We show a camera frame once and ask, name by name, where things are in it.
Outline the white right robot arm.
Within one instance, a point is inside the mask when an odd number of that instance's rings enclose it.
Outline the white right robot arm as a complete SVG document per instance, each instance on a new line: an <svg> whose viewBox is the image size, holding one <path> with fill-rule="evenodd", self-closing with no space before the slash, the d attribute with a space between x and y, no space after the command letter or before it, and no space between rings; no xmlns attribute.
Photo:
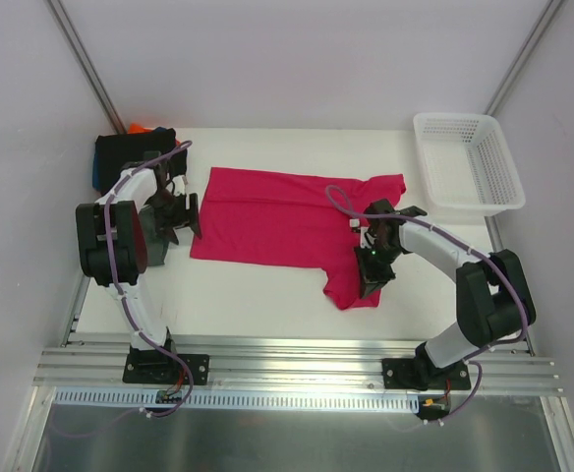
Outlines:
<svg viewBox="0 0 574 472"><path fill-rule="evenodd" d="M454 323L420 344L413 358L389 362L384 372L396 387L441 387L464 362L506 336L525 335L536 321L527 279L514 252L475 250L432 225L417 206L397 210L390 201L379 200L365 213L368 224L355 249L361 298L393 280L393 264L409 254L439 269L455 285Z"/></svg>

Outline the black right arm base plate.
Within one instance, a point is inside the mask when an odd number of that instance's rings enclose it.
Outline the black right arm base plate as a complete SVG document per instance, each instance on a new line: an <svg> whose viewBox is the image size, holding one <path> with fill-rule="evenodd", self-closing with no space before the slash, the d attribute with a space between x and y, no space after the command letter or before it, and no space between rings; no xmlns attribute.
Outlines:
<svg viewBox="0 0 574 472"><path fill-rule="evenodd" d="M463 362L440 369L420 359L383 358L381 374L385 389L416 391L471 389L468 368Z"/></svg>

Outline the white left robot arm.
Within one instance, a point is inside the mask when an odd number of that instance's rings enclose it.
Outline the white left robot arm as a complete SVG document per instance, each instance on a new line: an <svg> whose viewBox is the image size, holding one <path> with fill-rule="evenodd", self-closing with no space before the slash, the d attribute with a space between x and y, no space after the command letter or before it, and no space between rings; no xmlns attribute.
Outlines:
<svg viewBox="0 0 574 472"><path fill-rule="evenodd" d="M177 375L179 358L144 282L148 249L140 211L153 210L155 232L171 244L179 243L176 231L182 228L202 237L198 195L175 187L176 179L186 179L177 162L186 160L190 144L185 141L164 154L149 151L146 160L124 164L105 195L76 208L82 271L104 287L119 307L130 333L130 364L145 368L158 382Z"/></svg>

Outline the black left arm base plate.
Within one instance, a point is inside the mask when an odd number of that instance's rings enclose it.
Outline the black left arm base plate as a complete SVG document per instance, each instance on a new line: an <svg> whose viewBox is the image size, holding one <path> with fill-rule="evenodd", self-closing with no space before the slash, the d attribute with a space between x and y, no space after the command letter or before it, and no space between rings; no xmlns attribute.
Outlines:
<svg viewBox="0 0 574 472"><path fill-rule="evenodd" d="M210 357L207 354L178 354L193 376L194 385L206 385ZM183 382L189 382L189 375L178 361L156 350L130 348L126 358L122 382L124 384L176 384L183 375Z"/></svg>

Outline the pink t shirt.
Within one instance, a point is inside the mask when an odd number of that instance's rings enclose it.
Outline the pink t shirt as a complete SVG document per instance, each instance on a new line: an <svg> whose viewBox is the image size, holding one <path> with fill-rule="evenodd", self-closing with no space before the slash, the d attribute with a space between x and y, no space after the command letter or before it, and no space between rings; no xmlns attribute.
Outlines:
<svg viewBox="0 0 574 472"><path fill-rule="evenodd" d="M406 191L401 174L358 180L214 167L191 258L321 269L323 293L338 309L377 307L378 293L360 296L359 236L327 197L329 185L339 187L356 211L380 199L396 205Z"/></svg>

